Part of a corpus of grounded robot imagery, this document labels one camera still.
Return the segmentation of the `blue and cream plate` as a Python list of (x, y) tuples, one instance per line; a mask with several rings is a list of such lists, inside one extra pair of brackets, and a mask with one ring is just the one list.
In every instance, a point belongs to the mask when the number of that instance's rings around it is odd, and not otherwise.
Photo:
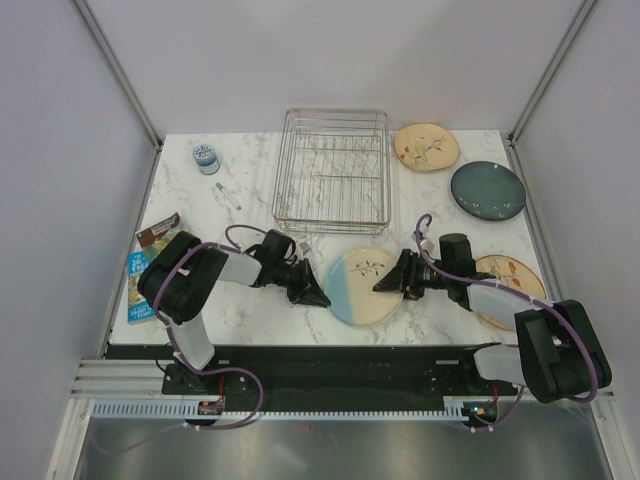
[(371, 327), (386, 321), (400, 306), (401, 293), (379, 293), (373, 287), (396, 264), (381, 248), (356, 249), (336, 260), (328, 270), (323, 290), (329, 310), (342, 323)]

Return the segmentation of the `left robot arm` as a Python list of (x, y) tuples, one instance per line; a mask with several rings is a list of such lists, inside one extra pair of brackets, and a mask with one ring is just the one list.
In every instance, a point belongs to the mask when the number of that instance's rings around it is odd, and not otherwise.
[(211, 392), (220, 378), (210, 362), (215, 349), (201, 311), (221, 282), (249, 288), (274, 285), (294, 305), (331, 305), (309, 260), (297, 253), (291, 237), (277, 230), (266, 231), (260, 243), (244, 251), (179, 232), (143, 271), (137, 289), (167, 330), (174, 355), (187, 367), (185, 382), (198, 393)]

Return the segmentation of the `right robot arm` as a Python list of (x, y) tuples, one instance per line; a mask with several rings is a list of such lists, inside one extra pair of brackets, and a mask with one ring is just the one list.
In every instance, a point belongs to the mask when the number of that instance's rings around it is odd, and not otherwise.
[(494, 380), (524, 386), (541, 403), (591, 401), (612, 382), (612, 370), (584, 306), (576, 300), (549, 302), (501, 284), (479, 272), (470, 242), (461, 233), (439, 239), (440, 258), (424, 249), (402, 250), (396, 265), (373, 289), (419, 300), (444, 290), (463, 309), (513, 329), (514, 345), (475, 348), (458, 368), (467, 392), (483, 392)]

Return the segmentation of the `cream plate with yellow bird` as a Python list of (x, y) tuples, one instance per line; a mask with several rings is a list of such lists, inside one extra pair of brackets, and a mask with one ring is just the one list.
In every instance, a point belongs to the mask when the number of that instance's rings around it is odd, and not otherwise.
[(499, 283), (530, 296), (546, 299), (547, 294), (539, 276), (517, 259), (505, 255), (487, 255), (476, 260), (476, 270), (488, 273)]

